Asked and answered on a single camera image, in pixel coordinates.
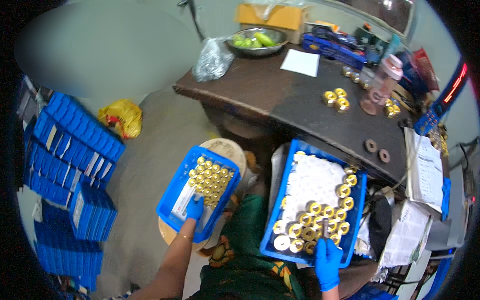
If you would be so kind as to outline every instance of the hand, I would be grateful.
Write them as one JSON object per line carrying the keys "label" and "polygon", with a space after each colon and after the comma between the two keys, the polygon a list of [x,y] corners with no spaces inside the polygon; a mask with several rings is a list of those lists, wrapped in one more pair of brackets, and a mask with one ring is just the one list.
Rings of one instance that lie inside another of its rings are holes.
{"label": "hand", "polygon": [[187,204],[187,218],[192,218],[198,222],[204,213],[204,198],[200,197],[198,201],[192,196]]}
{"label": "hand", "polygon": [[322,292],[336,287],[340,283],[338,268],[343,250],[337,248],[331,239],[319,239],[315,253],[315,273]]}

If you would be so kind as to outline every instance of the stainless steel bowl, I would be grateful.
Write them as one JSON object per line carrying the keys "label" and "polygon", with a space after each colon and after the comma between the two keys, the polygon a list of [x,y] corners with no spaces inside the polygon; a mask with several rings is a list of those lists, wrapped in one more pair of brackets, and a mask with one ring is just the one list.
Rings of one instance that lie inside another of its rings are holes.
{"label": "stainless steel bowl", "polygon": [[266,56],[266,55],[275,53],[279,51],[286,43],[288,43],[287,35],[284,32],[281,32],[275,29],[250,28],[250,29],[240,30],[234,33],[233,35],[243,35],[245,38],[249,37],[251,39],[255,39],[255,37],[253,36],[255,32],[264,33],[268,35],[275,43],[280,43],[280,44],[276,46],[271,46],[271,47],[246,48],[246,47],[238,47],[233,45],[231,40],[227,40],[227,43],[230,47],[238,49],[242,53],[255,55],[255,56]]}

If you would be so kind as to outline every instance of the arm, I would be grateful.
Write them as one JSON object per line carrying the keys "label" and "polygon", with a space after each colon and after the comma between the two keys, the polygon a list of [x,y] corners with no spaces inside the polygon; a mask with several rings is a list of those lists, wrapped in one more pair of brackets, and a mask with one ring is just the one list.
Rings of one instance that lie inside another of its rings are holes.
{"label": "arm", "polygon": [[338,268],[343,251],[331,239],[319,239],[315,253],[315,273],[322,291],[322,299],[338,300]]}
{"label": "arm", "polygon": [[154,279],[146,287],[133,293],[129,299],[182,299],[185,274],[192,253],[193,235],[203,211],[203,198],[199,201],[190,200],[187,206],[188,218],[170,244]]}

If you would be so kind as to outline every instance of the clear plastic bag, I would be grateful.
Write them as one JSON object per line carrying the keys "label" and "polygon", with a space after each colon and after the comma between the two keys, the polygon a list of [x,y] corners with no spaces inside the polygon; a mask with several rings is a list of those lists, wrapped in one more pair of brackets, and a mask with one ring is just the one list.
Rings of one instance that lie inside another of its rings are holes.
{"label": "clear plastic bag", "polygon": [[255,10],[255,14],[263,20],[268,20],[275,5],[298,7],[305,5],[303,0],[246,0],[244,3],[254,4],[252,7]]}
{"label": "clear plastic bag", "polygon": [[197,82],[214,80],[225,75],[234,58],[224,44],[229,38],[214,37],[203,41],[200,57],[192,68],[192,74]]}

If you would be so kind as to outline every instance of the green clothing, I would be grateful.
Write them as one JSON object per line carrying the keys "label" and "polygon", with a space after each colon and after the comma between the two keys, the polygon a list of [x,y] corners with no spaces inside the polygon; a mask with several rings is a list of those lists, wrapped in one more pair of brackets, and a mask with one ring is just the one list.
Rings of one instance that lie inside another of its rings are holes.
{"label": "green clothing", "polygon": [[296,279],[297,267],[260,253],[267,218],[267,201],[247,195],[225,224],[220,242],[202,268],[200,290],[190,299],[306,299]]}

